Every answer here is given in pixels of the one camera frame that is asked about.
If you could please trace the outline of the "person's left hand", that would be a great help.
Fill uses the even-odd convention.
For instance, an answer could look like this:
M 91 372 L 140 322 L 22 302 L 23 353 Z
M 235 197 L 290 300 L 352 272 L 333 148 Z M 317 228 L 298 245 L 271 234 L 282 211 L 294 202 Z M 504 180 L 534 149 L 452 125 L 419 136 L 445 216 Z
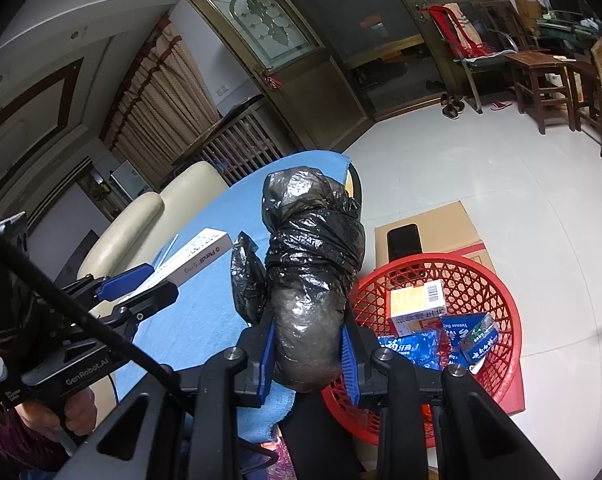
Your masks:
M 16 412 L 24 425 L 54 440 L 62 429 L 59 416 L 36 401 L 25 401 L 16 406 Z M 86 436 L 94 430 L 98 410 L 92 389 L 86 388 L 66 401 L 63 420 L 71 432 L 77 436 Z

